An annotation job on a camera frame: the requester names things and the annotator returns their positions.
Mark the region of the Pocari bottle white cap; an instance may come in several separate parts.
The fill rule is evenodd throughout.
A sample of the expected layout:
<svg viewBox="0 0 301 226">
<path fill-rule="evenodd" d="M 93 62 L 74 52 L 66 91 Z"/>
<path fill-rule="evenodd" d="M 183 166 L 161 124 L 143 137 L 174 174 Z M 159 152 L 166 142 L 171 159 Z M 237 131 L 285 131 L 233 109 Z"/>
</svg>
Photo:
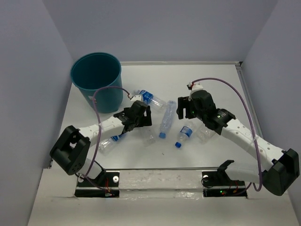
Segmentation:
<svg viewBox="0 0 301 226">
<path fill-rule="evenodd" d="M 167 103 L 164 100 L 158 98 L 157 96 L 144 89 L 134 90 L 133 93 L 135 95 L 141 95 L 143 97 L 143 102 L 158 112 L 162 112 L 166 109 Z"/>
</svg>

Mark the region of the tall crushed clear bottle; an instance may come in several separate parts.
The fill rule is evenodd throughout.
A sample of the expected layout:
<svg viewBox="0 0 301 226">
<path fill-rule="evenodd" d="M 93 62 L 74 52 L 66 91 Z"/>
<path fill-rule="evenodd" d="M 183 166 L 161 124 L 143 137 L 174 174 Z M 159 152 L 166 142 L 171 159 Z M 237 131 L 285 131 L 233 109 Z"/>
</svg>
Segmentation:
<svg viewBox="0 0 301 226">
<path fill-rule="evenodd" d="M 159 138 L 165 139 L 167 134 L 169 133 L 174 121 L 174 117 L 176 115 L 176 109 L 177 103 L 175 101 L 169 100 L 160 125 Z"/>
</svg>

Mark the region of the clear capless bottle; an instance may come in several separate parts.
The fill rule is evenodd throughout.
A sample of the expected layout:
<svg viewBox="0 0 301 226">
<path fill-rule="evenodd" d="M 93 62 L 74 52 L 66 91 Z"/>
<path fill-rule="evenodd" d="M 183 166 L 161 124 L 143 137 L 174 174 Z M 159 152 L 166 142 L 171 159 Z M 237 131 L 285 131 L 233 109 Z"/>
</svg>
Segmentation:
<svg viewBox="0 0 301 226">
<path fill-rule="evenodd" d="M 141 135 L 142 135 L 143 143 L 146 146 L 152 145 L 156 142 L 155 133 L 153 132 L 152 128 L 142 128 Z"/>
</svg>

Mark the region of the small blue label bottle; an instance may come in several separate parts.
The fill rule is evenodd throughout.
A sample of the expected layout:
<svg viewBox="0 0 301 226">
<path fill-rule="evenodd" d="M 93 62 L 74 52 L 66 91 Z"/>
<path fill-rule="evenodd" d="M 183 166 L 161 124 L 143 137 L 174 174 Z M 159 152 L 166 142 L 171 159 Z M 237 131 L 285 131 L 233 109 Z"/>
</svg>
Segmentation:
<svg viewBox="0 0 301 226">
<path fill-rule="evenodd" d="M 177 140 L 175 142 L 176 148 L 181 148 L 182 145 L 187 142 L 193 132 L 195 131 L 196 125 L 192 121 L 187 121 L 177 135 Z"/>
</svg>

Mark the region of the Pocari bottle near left arm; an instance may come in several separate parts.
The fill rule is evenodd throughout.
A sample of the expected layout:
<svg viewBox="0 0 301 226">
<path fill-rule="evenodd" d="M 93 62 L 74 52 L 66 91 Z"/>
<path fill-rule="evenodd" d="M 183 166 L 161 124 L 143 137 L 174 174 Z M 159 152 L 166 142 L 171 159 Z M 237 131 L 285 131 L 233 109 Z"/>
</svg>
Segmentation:
<svg viewBox="0 0 301 226">
<path fill-rule="evenodd" d="M 124 135 L 112 136 L 109 139 L 100 142 L 98 152 L 102 155 L 108 155 L 123 139 Z"/>
</svg>

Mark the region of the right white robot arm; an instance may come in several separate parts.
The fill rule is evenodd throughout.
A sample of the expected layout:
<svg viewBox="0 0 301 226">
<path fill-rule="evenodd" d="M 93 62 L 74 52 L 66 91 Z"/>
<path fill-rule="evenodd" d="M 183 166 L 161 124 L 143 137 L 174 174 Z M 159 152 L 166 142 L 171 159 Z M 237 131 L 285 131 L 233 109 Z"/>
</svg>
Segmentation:
<svg viewBox="0 0 301 226">
<path fill-rule="evenodd" d="M 217 108 L 207 91 L 194 91 L 187 97 L 179 97 L 176 112 L 180 120 L 201 120 L 208 129 L 235 143 L 257 160 L 257 170 L 240 167 L 234 160 L 225 161 L 216 173 L 220 184 L 242 180 L 262 184 L 270 193 L 282 196 L 299 177 L 299 155 L 295 150 L 276 147 L 253 134 L 234 114 Z"/>
</svg>

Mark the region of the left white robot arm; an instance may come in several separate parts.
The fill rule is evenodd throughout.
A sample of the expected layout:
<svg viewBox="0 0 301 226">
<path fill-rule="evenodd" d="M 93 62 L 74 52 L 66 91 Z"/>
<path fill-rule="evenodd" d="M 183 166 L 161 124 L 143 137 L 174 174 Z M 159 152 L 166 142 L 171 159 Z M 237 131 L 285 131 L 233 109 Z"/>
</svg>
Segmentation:
<svg viewBox="0 0 301 226">
<path fill-rule="evenodd" d="M 67 175 L 79 174 L 92 185 L 100 186 L 106 170 L 94 159 L 89 159 L 90 146 L 114 136 L 124 135 L 135 128 L 151 126 L 151 107 L 136 100 L 131 107 L 109 119 L 84 128 L 66 127 L 50 151 L 50 157 Z"/>
</svg>

